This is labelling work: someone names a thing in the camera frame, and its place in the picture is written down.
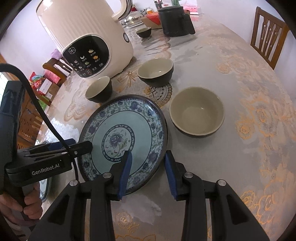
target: black cable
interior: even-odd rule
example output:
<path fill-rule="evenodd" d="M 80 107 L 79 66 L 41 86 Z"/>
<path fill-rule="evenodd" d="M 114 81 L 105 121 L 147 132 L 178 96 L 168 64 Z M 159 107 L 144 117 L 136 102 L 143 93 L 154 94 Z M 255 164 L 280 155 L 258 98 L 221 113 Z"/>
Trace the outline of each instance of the black cable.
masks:
<path fill-rule="evenodd" d="M 11 73 L 11 74 L 15 75 L 22 82 L 23 86 L 26 88 L 26 90 L 28 92 L 29 97 L 31 98 L 34 106 L 36 107 L 38 113 L 40 114 L 40 116 L 44 120 L 44 122 L 47 125 L 48 129 L 50 129 L 50 131 L 56 136 L 56 138 L 62 143 L 62 145 L 65 147 L 65 149 L 69 153 L 69 155 L 70 155 L 70 157 L 72 159 L 73 167 L 74 167 L 75 179 L 78 180 L 78 169 L 77 169 L 77 165 L 76 165 L 76 162 L 75 162 L 73 152 L 70 149 L 70 147 L 66 144 L 65 140 L 60 136 L 60 134 L 57 132 L 57 130 L 51 124 L 51 122 L 48 119 L 47 115 L 43 111 L 39 101 L 37 100 L 37 98 L 36 98 L 36 96 L 35 96 L 35 94 L 34 94 L 34 92 L 32 90 L 32 87 L 31 87 L 28 79 L 26 78 L 26 76 L 23 74 L 22 71 L 20 71 L 17 67 L 15 67 L 15 66 L 13 66 L 11 64 L 0 64 L 0 72 Z"/>

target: blue gripper pad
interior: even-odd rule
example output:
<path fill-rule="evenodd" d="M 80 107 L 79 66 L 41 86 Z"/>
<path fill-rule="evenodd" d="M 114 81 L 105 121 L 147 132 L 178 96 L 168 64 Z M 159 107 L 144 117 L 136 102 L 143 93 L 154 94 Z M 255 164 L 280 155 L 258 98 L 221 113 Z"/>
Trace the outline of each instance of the blue gripper pad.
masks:
<path fill-rule="evenodd" d="M 120 176 L 120 181 L 119 181 L 119 189 L 118 189 L 118 194 L 117 197 L 119 200 L 122 199 L 122 197 L 124 196 L 125 192 L 126 192 L 126 186 L 128 184 L 128 178 L 129 178 L 129 174 L 131 171 L 131 165 L 133 163 L 133 157 L 130 151 L 125 151 L 123 158 L 125 157 L 127 153 L 127 160 L 126 163 L 124 165 L 123 171 L 121 173 Z"/>
<path fill-rule="evenodd" d="M 176 178 L 173 172 L 173 168 L 170 162 L 170 157 L 168 153 L 165 154 L 165 172 L 168 177 L 168 184 L 170 186 L 170 192 L 173 195 L 174 199 L 177 198 L 177 187 L 176 187 Z"/>
<path fill-rule="evenodd" d="M 66 144 L 68 146 L 70 145 L 73 145 L 76 143 L 76 141 L 74 139 L 67 139 L 65 140 Z M 63 145 L 61 144 L 61 142 L 55 142 L 55 143 L 52 143 L 49 147 L 48 147 L 48 150 L 49 151 L 53 151 L 53 150 L 59 150 L 59 149 L 62 149 L 63 148 Z"/>

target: black display panel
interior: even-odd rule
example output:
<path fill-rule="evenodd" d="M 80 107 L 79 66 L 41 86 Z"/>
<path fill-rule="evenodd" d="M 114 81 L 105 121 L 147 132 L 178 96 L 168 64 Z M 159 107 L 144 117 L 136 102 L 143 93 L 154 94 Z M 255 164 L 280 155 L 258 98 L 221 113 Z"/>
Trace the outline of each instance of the black display panel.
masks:
<path fill-rule="evenodd" d="M 106 66 L 109 56 L 109 49 L 104 40 L 92 35 L 76 40 L 63 52 L 63 57 L 82 78 L 101 71 Z"/>

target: purple cloth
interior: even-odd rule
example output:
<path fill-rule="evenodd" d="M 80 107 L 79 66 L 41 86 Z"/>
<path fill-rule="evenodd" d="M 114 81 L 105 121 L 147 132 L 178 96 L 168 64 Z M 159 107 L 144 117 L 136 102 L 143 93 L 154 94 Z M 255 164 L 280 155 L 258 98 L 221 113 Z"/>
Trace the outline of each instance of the purple cloth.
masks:
<path fill-rule="evenodd" d="M 57 49 L 52 52 L 52 58 L 60 60 L 62 57 L 63 55 Z"/>

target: dining table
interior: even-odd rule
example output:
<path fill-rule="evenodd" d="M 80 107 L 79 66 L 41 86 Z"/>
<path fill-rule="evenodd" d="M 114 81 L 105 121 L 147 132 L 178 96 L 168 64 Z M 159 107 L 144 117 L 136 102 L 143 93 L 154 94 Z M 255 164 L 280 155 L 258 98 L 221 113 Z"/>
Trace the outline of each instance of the dining table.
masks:
<path fill-rule="evenodd" d="M 134 56 L 111 78 L 110 99 L 136 94 L 154 101 L 166 118 L 167 150 L 175 160 L 203 180 L 224 179 L 275 241 L 296 213 L 295 108 L 274 70 L 249 43 L 205 14 L 191 15 L 191 20 L 196 33 L 182 37 L 167 37 L 162 29 L 153 29 L 151 36 L 142 39 L 136 31 L 143 25 L 125 28 Z M 153 58 L 169 58 L 174 64 L 170 82 L 160 88 L 148 86 L 137 76 L 139 66 Z M 101 106 L 85 98 L 90 84 L 71 72 L 46 113 L 64 139 L 78 141 L 85 123 Z M 171 121 L 171 100 L 190 86 L 209 89 L 223 102 L 224 123 L 211 136 L 189 137 Z M 57 138 L 43 123 L 37 140 L 55 142 Z M 44 212 L 74 178 L 73 169 L 53 177 Z M 84 182 L 81 174 L 79 181 Z M 116 241 L 181 239 L 185 201 L 177 202 L 171 195 L 163 163 L 147 184 L 119 202 L 112 201 L 111 207 Z M 89 240 L 89 210 L 86 216 Z M 208 201 L 207 217 L 210 241 Z"/>

